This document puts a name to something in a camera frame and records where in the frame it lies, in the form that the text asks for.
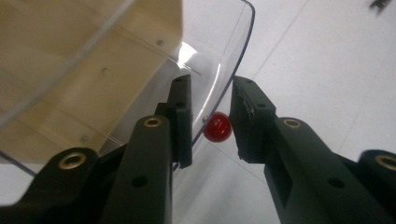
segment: black plastic part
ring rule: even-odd
[[[254,81],[244,77],[233,79],[229,120],[239,158],[249,163],[269,161],[273,144],[268,132],[276,120],[276,108]]]
[[[374,2],[370,5],[370,7],[378,7],[380,9],[384,9],[391,0],[374,0]]]
[[[127,146],[128,145],[123,145],[99,158],[101,176],[111,175],[117,172]]]
[[[192,164],[192,114],[191,114],[191,76],[186,75],[172,81],[166,103],[159,103],[156,115],[166,116],[171,122],[172,160],[180,168]]]
[[[75,168],[62,169],[63,158],[69,155]],[[29,189],[15,204],[0,208],[0,223],[87,223],[90,201],[99,183],[98,158],[93,150],[71,148],[53,157],[35,176]]]
[[[100,223],[171,223],[170,128],[164,116],[136,123]]]
[[[306,123],[278,119],[271,135],[283,169],[264,172],[282,223],[394,223]]]
[[[357,164],[358,179],[396,219],[396,155],[367,150]]]
[[[334,155],[345,165],[350,173],[352,173],[354,176],[358,176],[358,164],[355,161],[342,157],[336,153],[334,153]]]

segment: clear plastic bowl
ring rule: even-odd
[[[0,162],[29,175],[70,147],[103,155],[126,144],[134,123],[187,74],[194,143],[254,22],[253,6],[241,0],[6,1],[2,8]]]

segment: red ball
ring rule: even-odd
[[[207,123],[204,136],[211,142],[223,142],[227,140],[233,132],[233,126],[227,115],[215,112]]]

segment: white tile floor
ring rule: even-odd
[[[0,205],[13,204],[29,187],[32,177],[6,161],[0,163],[0,170]]]
[[[377,14],[370,0],[250,2],[256,22],[238,76],[334,152],[354,161],[364,149],[395,153],[396,4]],[[240,161],[233,137],[204,144],[177,174],[174,223],[278,223],[263,165]]]

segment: wooden surface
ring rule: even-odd
[[[0,115],[59,72],[121,4],[1,1]],[[70,147],[99,150],[181,33],[179,0],[135,1],[61,82],[0,130],[0,150],[32,163]]]

